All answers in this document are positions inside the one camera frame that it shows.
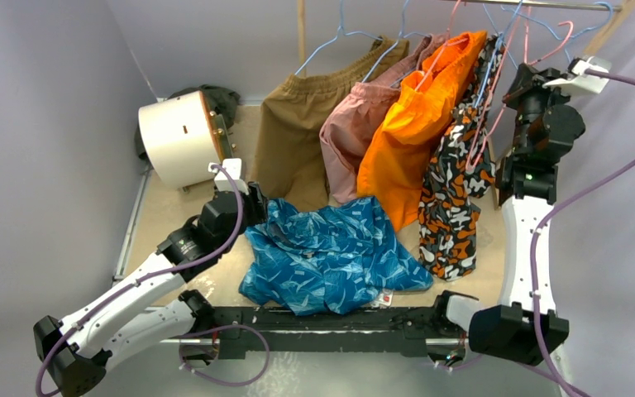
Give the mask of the blue patterned shorts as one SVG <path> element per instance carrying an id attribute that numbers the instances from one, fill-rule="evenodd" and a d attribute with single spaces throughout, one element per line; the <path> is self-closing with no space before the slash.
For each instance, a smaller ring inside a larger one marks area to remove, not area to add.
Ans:
<path id="1" fill-rule="evenodd" d="M 308 212 L 272 199 L 266 222 L 245 235 L 254 261 L 240 294 L 259 305 L 274 301 L 297 316 L 346 314 L 384 289 L 422 291 L 433 284 L 374 197 Z"/>

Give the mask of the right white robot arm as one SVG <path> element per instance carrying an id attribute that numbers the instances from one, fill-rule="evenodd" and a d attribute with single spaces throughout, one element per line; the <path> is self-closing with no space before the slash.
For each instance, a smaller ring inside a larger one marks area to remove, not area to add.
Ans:
<path id="1" fill-rule="evenodd" d="M 515 110 L 509 153 L 496 174 L 506 231 L 504 282 L 495 306 L 449 290 L 437 296 L 433 330 L 466 335 L 476 353 L 537 366 L 569 336 L 570 324 L 556 311 L 549 276 L 549 237 L 544 232 L 557 198 L 558 164 L 585 132 L 569 105 L 581 92 L 576 58 L 568 70 L 538 70 L 523 64 L 503 102 Z"/>

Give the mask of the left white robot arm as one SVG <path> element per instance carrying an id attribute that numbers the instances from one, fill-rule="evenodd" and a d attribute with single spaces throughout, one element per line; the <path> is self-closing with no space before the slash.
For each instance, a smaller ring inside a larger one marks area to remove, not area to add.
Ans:
<path id="1" fill-rule="evenodd" d="M 33 327 L 41 366 L 36 395 L 49 375 L 62 396 L 81 396 L 115 366 L 172 337 L 206 337 L 214 308 L 197 290 L 148 312 L 162 296 L 216 265 L 249 226 L 265 222 L 267 198 L 256 182 L 216 189 L 200 214 L 171 232 L 134 273 L 92 303 L 62 319 L 45 316 Z"/>

